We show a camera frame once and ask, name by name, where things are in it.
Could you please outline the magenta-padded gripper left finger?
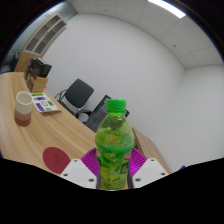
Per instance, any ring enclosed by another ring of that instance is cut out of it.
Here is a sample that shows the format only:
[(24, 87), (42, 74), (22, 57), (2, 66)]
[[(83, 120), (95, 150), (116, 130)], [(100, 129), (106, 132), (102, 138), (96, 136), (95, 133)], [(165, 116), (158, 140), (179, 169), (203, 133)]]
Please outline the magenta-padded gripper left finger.
[(100, 166), (96, 149), (90, 150), (81, 159), (72, 159), (60, 177), (84, 188), (99, 189)]

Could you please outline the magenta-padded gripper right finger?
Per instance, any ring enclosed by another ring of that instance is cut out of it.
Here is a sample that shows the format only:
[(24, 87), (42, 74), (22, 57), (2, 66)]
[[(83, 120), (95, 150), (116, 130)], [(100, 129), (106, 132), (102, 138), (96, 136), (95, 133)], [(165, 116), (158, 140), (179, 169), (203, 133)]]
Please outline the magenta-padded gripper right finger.
[(133, 148), (129, 159), (127, 183), (129, 189), (141, 188), (168, 175), (155, 158), (146, 158)]

